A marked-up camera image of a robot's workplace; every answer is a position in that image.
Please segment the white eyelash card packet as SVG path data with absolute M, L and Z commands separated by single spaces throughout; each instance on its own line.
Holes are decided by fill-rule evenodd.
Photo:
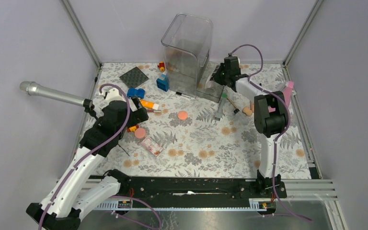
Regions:
M 216 74 L 217 70 L 215 69 L 208 77 L 206 80 L 206 83 L 204 85 L 204 89 L 209 89 L 212 88 L 214 86 L 214 75 Z

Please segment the clear pink nail box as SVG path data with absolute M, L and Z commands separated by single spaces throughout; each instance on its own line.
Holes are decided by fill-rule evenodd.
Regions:
M 164 150 L 161 145 L 150 137 L 145 137 L 140 144 L 155 157 L 159 156 Z

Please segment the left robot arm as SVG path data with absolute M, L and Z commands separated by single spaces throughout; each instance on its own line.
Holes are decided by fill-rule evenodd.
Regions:
M 95 118 L 95 123 L 84 133 L 74 158 L 52 191 L 26 210 L 40 230 L 76 230 L 103 201 L 129 192 L 127 181 L 109 175 L 80 195 L 93 170 L 119 144 L 124 132 L 149 118 L 137 96 L 128 97 L 117 85 L 110 84 L 110 87 L 107 92 L 100 92 L 107 103 L 102 116 L 96 116 L 91 100 L 84 99 L 81 103 L 85 112 Z

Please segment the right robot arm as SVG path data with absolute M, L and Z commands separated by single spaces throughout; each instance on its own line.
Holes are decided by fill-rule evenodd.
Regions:
M 283 92 L 271 92 L 254 83 L 249 75 L 241 73 L 239 58 L 233 55 L 223 59 L 211 80 L 253 100 L 253 123 L 261 138 L 261 163 L 255 189 L 259 196 L 279 198 L 278 144 L 290 125 L 290 112 Z

